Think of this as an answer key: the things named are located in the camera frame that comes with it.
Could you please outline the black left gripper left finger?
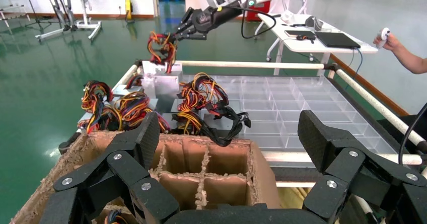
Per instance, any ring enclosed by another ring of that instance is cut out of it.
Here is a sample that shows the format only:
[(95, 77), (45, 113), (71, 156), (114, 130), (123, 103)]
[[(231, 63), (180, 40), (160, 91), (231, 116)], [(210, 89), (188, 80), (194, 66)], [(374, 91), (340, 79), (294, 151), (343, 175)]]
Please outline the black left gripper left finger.
[(138, 223), (165, 223), (179, 203), (148, 172), (159, 136), (154, 112), (138, 128), (117, 134), (100, 156), (54, 183), (41, 223), (90, 223), (116, 198)]

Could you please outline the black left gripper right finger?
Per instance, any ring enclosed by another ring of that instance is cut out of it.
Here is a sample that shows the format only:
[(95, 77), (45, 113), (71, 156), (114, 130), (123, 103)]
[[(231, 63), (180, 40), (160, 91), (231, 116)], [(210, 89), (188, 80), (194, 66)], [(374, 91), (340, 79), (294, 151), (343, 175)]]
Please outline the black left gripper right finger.
[(387, 223), (426, 223), (426, 178), (368, 150), (349, 131), (300, 113), (298, 136), (320, 179), (303, 203), (334, 223), (351, 195), (386, 212)]

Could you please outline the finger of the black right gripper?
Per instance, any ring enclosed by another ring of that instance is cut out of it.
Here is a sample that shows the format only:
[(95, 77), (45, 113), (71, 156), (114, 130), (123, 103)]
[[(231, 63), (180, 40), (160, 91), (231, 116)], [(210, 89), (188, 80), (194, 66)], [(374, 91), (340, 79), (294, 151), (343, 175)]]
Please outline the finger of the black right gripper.
[(191, 16), (194, 12), (194, 9), (187, 9), (184, 16), (181, 18), (178, 26), (174, 29), (174, 36), (177, 38), (184, 30), (192, 26)]
[(189, 39), (189, 40), (206, 40), (206, 34), (198, 33), (195, 29), (188, 29), (183, 32), (175, 34), (175, 38), (178, 41)]

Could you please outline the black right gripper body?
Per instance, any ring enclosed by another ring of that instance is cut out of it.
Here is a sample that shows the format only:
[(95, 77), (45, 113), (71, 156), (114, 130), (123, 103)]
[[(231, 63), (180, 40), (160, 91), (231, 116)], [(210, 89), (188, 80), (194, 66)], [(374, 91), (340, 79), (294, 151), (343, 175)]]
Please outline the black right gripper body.
[(213, 30), (219, 25), (216, 22), (215, 14), (218, 8), (208, 7), (205, 10), (194, 10), (190, 19), (196, 30)]

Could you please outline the person's hand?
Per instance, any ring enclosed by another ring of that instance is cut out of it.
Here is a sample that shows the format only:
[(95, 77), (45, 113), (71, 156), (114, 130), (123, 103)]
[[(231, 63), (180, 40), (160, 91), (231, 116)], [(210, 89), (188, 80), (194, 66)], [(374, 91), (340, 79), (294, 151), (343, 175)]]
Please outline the person's hand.
[(386, 37), (386, 41), (383, 44), (382, 44), (382, 41), (383, 41), (382, 37), (380, 35), (377, 35), (373, 40), (373, 44), (375, 44), (375, 45), (378, 44), (378, 45), (382, 46), (384, 49), (390, 50), (392, 52), (403, 47), (401, 42), (392, 33), (388, 33), (388, 35)]

